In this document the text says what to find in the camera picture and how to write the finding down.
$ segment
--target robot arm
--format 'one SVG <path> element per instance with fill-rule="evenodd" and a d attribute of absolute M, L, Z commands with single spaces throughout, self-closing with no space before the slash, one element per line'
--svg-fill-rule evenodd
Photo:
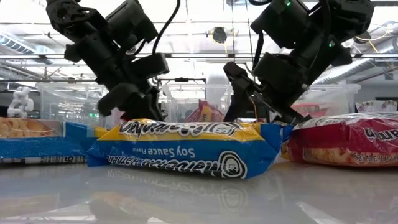
<path fill-rule="evenodd" d="M 249 79 L 234 62 L 228 62 L 224 71 L 234 88 L 235 100 L 224 121 L 234 121 L 254 95 L 270 111 L 279 113 L 281 121 L 302 122 L 305 118 L 290 106 L 329 65 L 352 62 L 341 43 L 368 29 L 373 5 L 370 0 L 320 0 L 309 10 L 301 0 L 249 2 L 257 6 L 269 4 L 251 24 L 259 35 L 252 72 L 261 84 Z M 138 0 L 124 1 L 107 18 L 74 0 L 47 3 L 53 28 L 74 42 L 67 46 L 65 58 L 73 62 L 84 60 L 97 76 L 97 83 L 109 90 L 98 102 L 99 112 L 107 116 L 118 107 L 125 111 L 123 119 L 162 120 L 157 104 L 159 90 L 147 80 L 169 72 L 164 55 L 153 52 L 134 61 L 134 54 L 127 54 L 141 40 L 150 42 L 158 36 Z M 260 58 L 263 32 L 279 47 L 292 49 L 291 53 L 265 53 Z"/>
<path fill-rule="evenodd" d="M 140 41 L 150 42 L 158 36 L 138 1 L 124 1 L 107 18 L 75 0 L 47 0 L 46 11 L 52 27 L 74 42 L 67 45 L 65 58 L 83 60 L 96 82 L 109 90 L 98 102 L 103 116 L 118 107 L 125 111 L 123 119 L 162 119 L 159 90 L 147 80 L 169 72 L 165 56 L 154 53 L 135 60 L 138 52 L 128 54 Z"/>
<path fill-rule="evenodd" d="M 260 85 L 233 62 L 224 67 L 234 88 L 235 104 L 225 121 L 233 121 L 255 95 L 279 120 L 297 124 L 303 118 L 290 106 L 329 66 L 352 63 L 349 49 L 341 43 L 367 31 L 374 7 L 370 0 L 320 0 L 309 10 L 301 0 L 273 0 L 251 24 L 262 46 L 263 31 L 279 47 L 292 49 L 288 55 L 256 50 L 252 74 Z"/>

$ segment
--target clear plastic container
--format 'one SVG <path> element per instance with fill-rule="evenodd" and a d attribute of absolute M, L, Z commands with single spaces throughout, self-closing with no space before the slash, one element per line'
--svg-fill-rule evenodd
<path fill-rule="evenodd" d="M 105 126 L 106 119 L 97 110 L 97 102 L 108 91 L 90 84 L 39 83 L 41 119 L 69 121 L 90 126 Z"/>
<path fill-rule="evenodd" d="M 361 86 L 312 85 L 292 106 L 301 115 L 333 116 L 355 112 L 354 95 Z"/>
<path fill-rule="evenodd" d="M 211 106 L 224 115 L 231 103 L 232 87 L 230 85 L 207 84 L 166 84 L 162 91 L 166 94 L 167 122 L 184 122 L 199 105 L 199 100 L 206 100 Z"/>

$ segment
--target blue noodle package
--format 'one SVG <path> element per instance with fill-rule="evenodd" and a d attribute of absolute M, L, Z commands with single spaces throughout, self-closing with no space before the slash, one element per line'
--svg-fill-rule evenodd
<path fill-rule="evenodd" d="M 105 132 L 77 123 L 0 118 L 0 164 L 86 162 L 87 149 Z"/>
<path fill-rule="evenodd" d="M 292 130 L 279 124 L 125 122 L 88 150 L 88 165 L 148 167 L 247 179 L 264 173 Z"/>

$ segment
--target wire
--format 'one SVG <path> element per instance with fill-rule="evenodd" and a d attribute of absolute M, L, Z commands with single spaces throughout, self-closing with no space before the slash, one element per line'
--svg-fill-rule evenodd
<path fill-rule="evenodd" d="M 375 40 L 379 40 L 381 38 L 388 37 L 387 34 L 389 34 L 390 32 L 386 28 L 384 28 L 382 25 L 379 25 L 379 27 L 385 31 L 384 35 L 382 35 L 380 37 L 376 37 L 374 39 L 365 39 L 365 38 L 360 38 L 360 37 L 355 37 L 355 38 L 357 38 L 358 40 L 364 40 L 364 41 L 375 41 Z"/>
<path fill-rule="evenodd" d="M 257 66 L 257 64 L 260 61 L 261 50 L 262 50 L 262 46 L 263 45 L 264 45 L 264 36 L 262 34 L 262 31 L 261 31 L 259 33 L 259 39 L 257 41 L 257 48 L 256 48 L 256 54 L 254 56 L 252 71 L 254 70 L 254 68 Z"/>
<path fill-rule="evenodd" d="M 377 50 L 377 48 L 373 45 L 373 43 L 372 43 L 371 41 L 369 41 L 369 44 L 372 46 L 373 50 L 374 50 L 376 53 L 380 53 L 380 52 Z"/>
<path fill-rule="evenodd" d="M 133 55 L 139 54 L 139 52 L 141 52 L 141 50 L 144 48 L 145 43 L 146 43 L 145 40 L 143 40 L 142 43 L 141 43 L 141 45 L 140 45 L 140 46 L 138 47 L 138 49 L 134 52 Z"/>
<path fill-rule="evenodd" d="M 360 54 L 362 53 L 362 51 L 359 50 L 357 46 L 355 46 L 354 44 L 353 44 L 352 46 L 353 46 Z"/>
<path fill-rule="evenodd" d="M 310 68 L 308 69 L 308 74 L 311 75 L 314 65 L 318 63 L 319 60 L 322 60 L 321 54 L 325 52 L 329 45 L 329 36 L 331 30 L 331 18 L 330 18 L 330 8 L 328 0 L 320 0 L 322 10 L 322 19 L 323 19 L 323 38 L 321 45 L 319 46 L 318 52 L 313 59 Z"/>
<path fill-rule="evenodd" d="M 246 67 L 246 70 L 247 70 L 248 72 L 250 72 L 250 74 L 252 74 L 252 71 L 249 69 L 249 66 L 248 66 L 248 64 L 247 64 L 247 63 L 245 63 L 245 64 L 244 64 L 244 66 Z"/>
<path fill-rule="evenodd" d="M 266 4 L 270 3 L 272 0 L 266 1 L 256 1 L 256 0 L 249 0 L 249 3 L 253 6 L 265 6 Z"/>
<path fill-rule="evenodd" d="M 249 40 L 250 40 L 250 53 L 251 53 L 251 62 L 254 64 L 254 58 L 253 58 L 253 44 L 251 40 L 251 30 L 250 30 L 250 20 L 249 20 L 249 8 L 248 8 L 248 0 L 245 0 L 246 4 L 246 14 L 248 15 L 248 30 L 249 30 Z"/>
<path fill-rule="evenodd" d="M 234 62 L 236 61 L 235 55 L 235 28 L 234 28 L 234 4 L 231 5 L 231 13 L 232 13 L 232 54 L 234 55 Z"/>
<path fill-rule="evenodd" d="M 248 95 L 249 99 L 251 100 L 251 103 L 253 104 L 254 107 L 254 117 L 256 118 L 256 121 L 259 122 L 259 118 L 257 116 L 257 107 L 256 104 L 254 103 L 254 100 L 251 98 L 251 96 L 249 95 L 249 93 L 246 92 L 246 94 Z"/>
<path fill-rule="evenodd" d="M 166 31 L 167 27 L 172 23 L 174 17 L 177 15 L 178 10 L 180 10 L 181 6 L 181 0 L 177 0 L 177 5 L 175 6 L 173 14 L 170 16 L 168 21 L 164 24 L 162 30 L 160 30 L 159 35 L 157 36 L 155 43 L 154 43 L 154 48 L 152 49 L 152 54 L 156 54 L 156 48 L 159 44 L 160 38 L 162 37 L 163 33 Z"/>

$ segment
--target plastic wrapper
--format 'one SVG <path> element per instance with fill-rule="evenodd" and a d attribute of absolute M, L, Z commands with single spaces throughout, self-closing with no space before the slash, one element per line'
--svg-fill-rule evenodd
<path fill-rule="evenodd" d="M 310 115 L 313 118 L 318 118 L 327 114 L 329 106 L 327 104 L 320 103 L 299 103 L 292 105 L 302 116 Z"/>
<path fill-rule="evenodd" d="M 278 124 L 128 121 L 99 138 L 88 165 L 115 164 L 249 178 L 265 172 L 292 128 Z"/>
<path fill-rule="evenodd" d="M 313 118 L 294 127 L 282 157 L 340 166 L 398 166 L 398 113 Z"/>
<path fill-rule="evenodd" d="M 371 100 L 362 103 L 356 103 L 358 112 L 396 112 L 397 102 L 394 100 Z"/>
<path fill-rule="evenodd" d="M 0 118 L 0 164 L 86 162 L 86 151 L 106 132 L 83 124 Z"/>
<path fill-rule="evenodd" d="M 205 100 L 199 100 L 199 107 L 184 122 L 222 122 L 224 114 Z"/>

